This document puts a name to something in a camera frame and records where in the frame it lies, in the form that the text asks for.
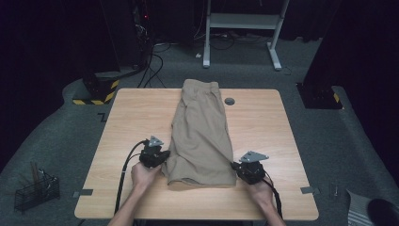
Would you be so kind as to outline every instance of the wooden table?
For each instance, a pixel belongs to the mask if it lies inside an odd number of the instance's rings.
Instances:
[[[300,190],[309,182],[279,93],[272,89],[221,89],[221,93],[223,100],[235,100],[235,105],[225,105],[234,161],[247,151],[269,155],[261,163],[280,194],[284,219],[317,219],[313,195]],[[78,218],[113,217],[120,172],[128,153],[151,135],[164,141],[162,151],[168,149],[180,97],[180,89],[118,91],[83,187],[93,192],[80,196],[75,209]],[[129,171],[136,162],[138,157],[130,161]],[[132,189],[130,173],[124,181],[121,203]],[[264,219],[243,184],[238,179],[237,185],[230,187],[168,186],[160,174],[142,199],[136,218]]]

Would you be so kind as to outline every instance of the wire mesh basket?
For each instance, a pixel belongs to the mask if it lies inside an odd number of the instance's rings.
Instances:
[[[14,211],[35,207],[54,198],[59,199],[59,180],[57,177],[46,177],[32,186],[15,191]]]

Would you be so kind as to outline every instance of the forearm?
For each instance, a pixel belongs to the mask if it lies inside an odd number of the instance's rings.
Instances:
[[[276,207],[270,203],[260,202],[258,203],[260,206],[262,213],[266,217],[267,223],[269,226],[284,226],[285,222],[279,216],[279,213]]]
[[[117,214],[108,223],[108,226],[132,226],[134,220],[134,213],[137,204],[144,194],[145,189],[135,188],[130,193],[124,204],[120,207]]]

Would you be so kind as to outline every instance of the gray carpet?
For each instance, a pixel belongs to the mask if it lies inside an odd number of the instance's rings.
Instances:
[[[334,87],[343,102],[343,110],[306,109],[302,104],[295,83],[303,81],[319,43],[279,40],[277,51],[285,67],[281,72],[274,71],[264,42],[235,43],[227,50],[211,49],[209,69],[203,69],[202,58],[196,58],[197,53],[202,54],[202,47],[172,45],[168,48],[168,45],[161,45],[155,48],[157,55],[164,60],[164,67],[158,75],[167,88],[181,88],[186,78],[193,78],[203,82],[216,81],[222,88],[279,91],[310,184],[321,192],[314,196],[319,219],[287,221],[288,225],[347,225],[349,198],[345,189],[399,204],[398,187],[364,134],[344,89]],[[229,43],[214,40],[213,45],[223,48]],[[152,69],[156,71],[159,66],[160,60],[154,57]],[[141,75],[122,78],[118,89],[135,88]],[[64,89],[65,104],[31,133],[1,173],[1,225],[79,223],[80,219],[74,216],[77,199],[72,194],[79,191],[85,182],[104,129],[105,123],[101,122],[98,113],[107,116],[112,106],[112,103],[72,104],[72,96],[80,83],[80,80],[75,81]],[[155,77],[151,87],[163,86]],[[31,178],[31,161],[59,177],[61,198],[22,214],[14,212],[14,193],[26,184],[22,176]],[[328,185],[333,180],[340,183],[342,192],[336,201],[328,196]],[[82,225],[106,225],[107,222],[89,219]]]

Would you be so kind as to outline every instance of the khaki shorts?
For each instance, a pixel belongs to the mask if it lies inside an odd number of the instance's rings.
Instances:
[[[169,183],[235,186],[231,140],[217,82],[184,81],[169,150],[162,167]]]

